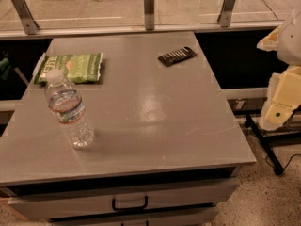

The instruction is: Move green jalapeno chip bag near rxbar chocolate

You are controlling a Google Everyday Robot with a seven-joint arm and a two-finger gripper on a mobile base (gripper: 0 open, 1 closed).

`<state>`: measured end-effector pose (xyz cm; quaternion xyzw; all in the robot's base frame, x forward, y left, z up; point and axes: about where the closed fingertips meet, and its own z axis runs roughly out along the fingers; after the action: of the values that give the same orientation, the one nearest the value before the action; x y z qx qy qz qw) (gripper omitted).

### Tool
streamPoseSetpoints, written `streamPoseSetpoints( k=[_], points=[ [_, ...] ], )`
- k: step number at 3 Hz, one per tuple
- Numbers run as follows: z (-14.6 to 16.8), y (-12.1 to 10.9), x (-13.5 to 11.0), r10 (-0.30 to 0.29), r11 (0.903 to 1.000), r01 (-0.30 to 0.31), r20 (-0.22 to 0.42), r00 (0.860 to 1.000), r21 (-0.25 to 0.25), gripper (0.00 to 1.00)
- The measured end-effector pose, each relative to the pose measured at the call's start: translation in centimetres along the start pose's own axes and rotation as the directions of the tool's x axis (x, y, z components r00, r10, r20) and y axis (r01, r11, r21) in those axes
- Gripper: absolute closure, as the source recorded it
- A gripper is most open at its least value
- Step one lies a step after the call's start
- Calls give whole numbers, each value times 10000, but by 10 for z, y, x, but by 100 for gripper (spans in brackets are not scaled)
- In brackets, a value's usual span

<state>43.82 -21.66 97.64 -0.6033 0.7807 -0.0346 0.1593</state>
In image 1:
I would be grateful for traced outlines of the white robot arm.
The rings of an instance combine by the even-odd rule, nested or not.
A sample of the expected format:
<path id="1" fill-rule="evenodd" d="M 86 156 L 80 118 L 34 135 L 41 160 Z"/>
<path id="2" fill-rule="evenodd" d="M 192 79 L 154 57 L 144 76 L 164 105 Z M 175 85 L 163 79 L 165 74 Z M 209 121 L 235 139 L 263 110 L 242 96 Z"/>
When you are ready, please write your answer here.
<path id="1" fill-rule="evenodd" d="M 272 73 L 259 120 L 266 131 L 281 127 L 301 105 L 301 9 L 292 14 L 261 39 L 257 48 L 276 51 L 277 58 L 288 64 L 283 73 Z"/>

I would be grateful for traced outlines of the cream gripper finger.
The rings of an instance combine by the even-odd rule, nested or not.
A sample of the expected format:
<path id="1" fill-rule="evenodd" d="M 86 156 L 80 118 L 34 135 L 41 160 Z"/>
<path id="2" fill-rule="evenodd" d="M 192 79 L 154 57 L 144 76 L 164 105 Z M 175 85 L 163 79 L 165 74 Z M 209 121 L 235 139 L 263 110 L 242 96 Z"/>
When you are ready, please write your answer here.
<path id="1" fill-rule="evenodd" d="M 283 73 L 272 73 L 267 100 L 261 110 L 259 126 L 266 131 L 281 127 L 301 105 L 301 67 L 289 66 Z"/>
<path id="2" fill-rule="evenodd" d="M 261 39 L 257 44 L 257 48 L 266 52 L 276 51 L 278 45 L 279 30 L 280 27 L 278 26 L 267 36 Z"/>

